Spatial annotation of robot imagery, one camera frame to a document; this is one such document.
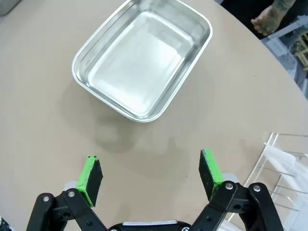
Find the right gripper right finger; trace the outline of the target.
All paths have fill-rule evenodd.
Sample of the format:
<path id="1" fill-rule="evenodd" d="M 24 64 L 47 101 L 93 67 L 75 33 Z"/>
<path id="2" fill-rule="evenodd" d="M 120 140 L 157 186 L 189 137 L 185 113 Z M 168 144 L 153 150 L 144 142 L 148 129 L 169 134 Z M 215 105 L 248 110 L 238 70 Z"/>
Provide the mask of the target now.
<path id="1" fill-rule="evenodd" d="M 216 231 L 228 213 L 239 214 L 247 231 L 282 231 L 283 226 L 265 184 L 248 187 L 225 180 L 211 150 L 201 150 L 200 177 L 209 200 L 192 231 Z"/>

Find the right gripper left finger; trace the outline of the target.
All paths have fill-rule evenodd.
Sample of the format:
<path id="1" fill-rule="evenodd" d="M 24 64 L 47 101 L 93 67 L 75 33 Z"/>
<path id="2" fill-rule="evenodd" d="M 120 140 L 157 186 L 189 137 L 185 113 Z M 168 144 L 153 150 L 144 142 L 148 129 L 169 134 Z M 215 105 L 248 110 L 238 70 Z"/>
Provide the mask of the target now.
<path id="1" fill-rule="evenodd" d="M 26 229 L 63 231 L 68 221 L 74 220 L 82 231 L 108 230 L 92 210 L 102 179 L 98 157 L 88 156 L 76 186 L 58 196 L 44 192 L 37 197 Z"/>

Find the person's tattooed right hand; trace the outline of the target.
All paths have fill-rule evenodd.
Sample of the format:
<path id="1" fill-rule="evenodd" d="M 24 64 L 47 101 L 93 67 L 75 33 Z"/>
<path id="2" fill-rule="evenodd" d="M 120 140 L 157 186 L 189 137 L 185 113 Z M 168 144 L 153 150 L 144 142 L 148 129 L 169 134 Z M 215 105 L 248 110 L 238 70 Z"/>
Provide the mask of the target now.
<path id="1" fill-rule="evenodd" d="M 252 19 L 251 23 L 258 33 L 267 36 L 278 28 L 280 21 L 271 11 L 263 11 L 258 17 Z"/>

